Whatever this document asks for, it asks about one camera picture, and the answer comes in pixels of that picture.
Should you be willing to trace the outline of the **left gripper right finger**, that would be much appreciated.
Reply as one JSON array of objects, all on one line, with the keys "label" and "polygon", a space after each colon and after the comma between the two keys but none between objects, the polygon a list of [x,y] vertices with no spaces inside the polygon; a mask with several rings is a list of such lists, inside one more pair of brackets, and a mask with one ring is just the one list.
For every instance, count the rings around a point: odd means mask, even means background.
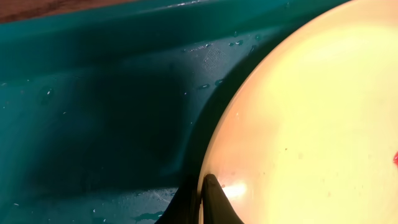
[{"label": "left gripper right finger", "polygon": [[204,177],[201,198],[204,224],[243,224],[215,175],[207,174]]}]

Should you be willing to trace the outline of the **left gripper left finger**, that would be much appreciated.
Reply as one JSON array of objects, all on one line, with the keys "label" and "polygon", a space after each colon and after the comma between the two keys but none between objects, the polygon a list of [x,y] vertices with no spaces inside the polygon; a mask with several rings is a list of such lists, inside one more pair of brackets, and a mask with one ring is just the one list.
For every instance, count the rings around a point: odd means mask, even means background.
[{"label": "left gripper left finger", "polygon": [[198,224],[198,180],[188,176],[155,224]]}]

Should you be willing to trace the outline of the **yellow plate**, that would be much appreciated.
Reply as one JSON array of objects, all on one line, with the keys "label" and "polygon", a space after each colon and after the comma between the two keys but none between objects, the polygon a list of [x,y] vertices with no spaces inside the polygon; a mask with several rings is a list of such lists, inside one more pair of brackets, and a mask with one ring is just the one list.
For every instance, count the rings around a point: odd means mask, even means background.
[{"label": "yellow plate", "polygon": [[244,223],[397,222],[397,1],[349,1],[248,76],[200,172]]}]

